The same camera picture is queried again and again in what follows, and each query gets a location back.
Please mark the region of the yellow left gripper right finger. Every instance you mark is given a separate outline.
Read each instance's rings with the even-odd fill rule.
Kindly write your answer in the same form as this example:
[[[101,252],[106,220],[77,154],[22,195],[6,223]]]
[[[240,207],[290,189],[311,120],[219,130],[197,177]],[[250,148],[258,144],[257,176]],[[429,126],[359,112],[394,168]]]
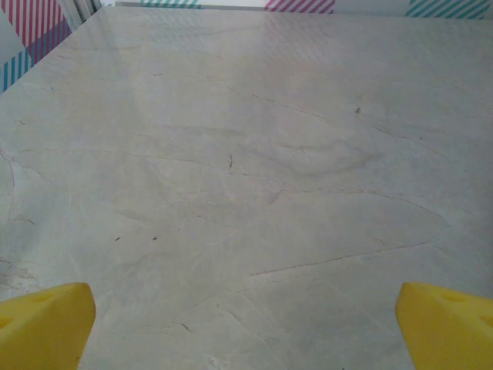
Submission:
[[[406,282],[395,315],[416,369],[492,368],[491,299]]]

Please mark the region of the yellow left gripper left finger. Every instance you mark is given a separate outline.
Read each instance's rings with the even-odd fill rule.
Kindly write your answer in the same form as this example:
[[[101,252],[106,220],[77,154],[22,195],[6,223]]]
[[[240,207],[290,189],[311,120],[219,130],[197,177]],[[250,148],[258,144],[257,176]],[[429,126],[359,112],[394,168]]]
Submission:
[[[1,302],[2,369],[77,369],[96,318],[87,283]]]

